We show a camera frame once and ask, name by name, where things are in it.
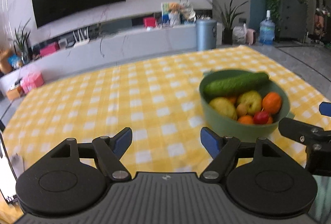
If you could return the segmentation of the orange tangerine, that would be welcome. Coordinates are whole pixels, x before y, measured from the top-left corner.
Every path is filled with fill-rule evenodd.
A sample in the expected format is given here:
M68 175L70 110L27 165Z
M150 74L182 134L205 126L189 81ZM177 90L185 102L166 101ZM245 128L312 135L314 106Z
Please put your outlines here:
M267 124L272 124L273 123L273 118L270 116L268 121L266 122Z
M244 115L239 117L237 122L241 124L254 124L254 118L251 115Z
M282 98L276 92L268 93L262 100L262 108L271 115L277 114L282 107Z
M232 97L227 97L227 99L232 103L232 104L236 104L236 102L237 102L237 98L236 98L236 96L232 96Z

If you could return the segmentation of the round green pear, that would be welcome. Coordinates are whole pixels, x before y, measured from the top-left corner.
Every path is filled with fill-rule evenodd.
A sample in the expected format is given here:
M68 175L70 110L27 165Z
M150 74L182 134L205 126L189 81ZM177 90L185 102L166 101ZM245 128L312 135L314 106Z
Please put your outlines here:
M211 100L209 105L220 115L232 120L237 120L237 112L234 104L225 97L217 97Z

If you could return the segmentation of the small red fruit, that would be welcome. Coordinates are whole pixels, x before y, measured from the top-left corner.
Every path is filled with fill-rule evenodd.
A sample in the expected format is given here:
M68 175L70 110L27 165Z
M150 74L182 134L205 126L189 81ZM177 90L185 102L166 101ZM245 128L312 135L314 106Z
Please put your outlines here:
M254 115L253 121L254 121L254 124L264 125L264 124L267 124L267 122L269 121L269 118L270 118L270 115L267 112L260 111Z

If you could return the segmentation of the large yellow-green pear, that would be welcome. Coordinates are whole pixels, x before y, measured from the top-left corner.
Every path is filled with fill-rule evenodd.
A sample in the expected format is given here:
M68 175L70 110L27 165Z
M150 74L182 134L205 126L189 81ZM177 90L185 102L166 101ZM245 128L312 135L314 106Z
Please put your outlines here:
M237 105L244 105L249 115L262 111L262 96L258 91L248 91L237 99Z

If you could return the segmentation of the green cucumber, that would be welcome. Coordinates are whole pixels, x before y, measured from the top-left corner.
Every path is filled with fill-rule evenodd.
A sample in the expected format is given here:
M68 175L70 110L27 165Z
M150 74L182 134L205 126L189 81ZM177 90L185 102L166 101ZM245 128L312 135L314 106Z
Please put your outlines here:
M235 96L250 90L256 90L269 82L268 74L245 73L234 77L216 79L208 83L204 93L209 97Z

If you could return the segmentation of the orange tangerine back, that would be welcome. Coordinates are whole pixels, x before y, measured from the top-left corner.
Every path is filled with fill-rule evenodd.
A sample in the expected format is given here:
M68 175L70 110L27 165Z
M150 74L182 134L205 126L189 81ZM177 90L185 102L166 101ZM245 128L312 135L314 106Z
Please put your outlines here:
M273 123L273 118L270 116L268 121L266 122L267 124L272 124Z

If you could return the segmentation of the yellow checkered tablecloth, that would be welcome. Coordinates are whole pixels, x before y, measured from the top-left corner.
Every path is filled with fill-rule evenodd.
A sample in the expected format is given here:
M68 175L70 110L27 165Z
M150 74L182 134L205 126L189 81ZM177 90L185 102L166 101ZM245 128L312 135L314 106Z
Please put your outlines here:
M122 158L136 171L196 171L210 161L200 143L206 125L198 86L208 71L266 72L287 94L295 118L329 129L324 96L285 67L248 48L165 56L63 79L32 90L6 125L9 154L31 166L68 137L91 142L124 127L133 143Z

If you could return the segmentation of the blue water bottle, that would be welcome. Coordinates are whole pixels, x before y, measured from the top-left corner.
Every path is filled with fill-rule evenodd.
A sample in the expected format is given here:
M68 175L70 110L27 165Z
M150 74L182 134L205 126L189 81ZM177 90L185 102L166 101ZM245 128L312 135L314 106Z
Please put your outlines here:
M275 23L271 19L271 11L266 11L266 18L260 23L259 42L263 45L272 45L275 38Z

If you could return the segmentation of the pink small appliance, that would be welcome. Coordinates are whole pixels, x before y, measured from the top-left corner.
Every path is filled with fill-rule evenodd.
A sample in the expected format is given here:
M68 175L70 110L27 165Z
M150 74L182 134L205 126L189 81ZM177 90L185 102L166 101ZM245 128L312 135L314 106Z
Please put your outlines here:
M256 43L256 31L254 29L247 29L246 43L248 45L254 45Z

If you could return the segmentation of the white plastic bag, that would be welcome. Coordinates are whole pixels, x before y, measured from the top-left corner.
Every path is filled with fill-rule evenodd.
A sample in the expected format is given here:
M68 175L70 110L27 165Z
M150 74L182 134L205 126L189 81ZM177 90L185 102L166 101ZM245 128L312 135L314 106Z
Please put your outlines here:
M235 26L232 30L232 43L236 45L246 44L247 27L246 23Z

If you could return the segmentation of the pink box on console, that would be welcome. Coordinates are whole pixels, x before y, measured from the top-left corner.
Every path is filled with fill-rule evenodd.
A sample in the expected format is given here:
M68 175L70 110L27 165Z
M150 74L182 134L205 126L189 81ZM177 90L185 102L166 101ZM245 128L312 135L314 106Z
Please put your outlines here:
M39 55L40 56L48 56L50 54L53 54L59 50L59 44L58 42L53 42L44 48L40 49Z

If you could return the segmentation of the potted plant by bin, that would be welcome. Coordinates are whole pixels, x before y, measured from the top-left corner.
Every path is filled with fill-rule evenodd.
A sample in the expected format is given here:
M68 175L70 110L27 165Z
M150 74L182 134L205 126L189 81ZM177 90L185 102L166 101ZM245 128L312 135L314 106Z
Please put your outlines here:
M238 9L247 4L248 0L244 1L238 6L233 6L233 0L231 0L228 7L226 4L224 4L224 6L222 7L217 1L206 1L212 6L213 18L218 22L221 22L223 25L223 44L232 45L233 22L237 16L244 14L244 11L240 12L238 11Z

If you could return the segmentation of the red box on console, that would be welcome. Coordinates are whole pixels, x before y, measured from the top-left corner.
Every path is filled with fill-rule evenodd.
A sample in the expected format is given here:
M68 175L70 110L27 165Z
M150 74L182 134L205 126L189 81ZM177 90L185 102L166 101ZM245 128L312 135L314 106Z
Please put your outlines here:
M144 17L143 18L143 23L144 23L144 27L148 28L155 28L157 27L157 20L155 17Z

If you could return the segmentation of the potted plant on console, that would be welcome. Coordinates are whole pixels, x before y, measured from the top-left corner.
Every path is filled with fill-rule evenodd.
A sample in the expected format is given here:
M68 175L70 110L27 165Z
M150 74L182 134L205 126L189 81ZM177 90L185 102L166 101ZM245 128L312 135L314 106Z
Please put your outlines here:
M31 31L27 28L31 19L28 19L26 23L22 26L19 25L18 28L15 28L15 37L13 39L13 44L18 47L21 52L21 60L23 65L30 63L29 55L29 37Z

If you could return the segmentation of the teddy bear toy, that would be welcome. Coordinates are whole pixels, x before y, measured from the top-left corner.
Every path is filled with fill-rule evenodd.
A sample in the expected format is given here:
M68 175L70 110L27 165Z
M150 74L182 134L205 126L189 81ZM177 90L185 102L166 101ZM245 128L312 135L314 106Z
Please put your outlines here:
M176 2L171 2L168 9L169 23L171 26L176 26L181 23L181 5Z

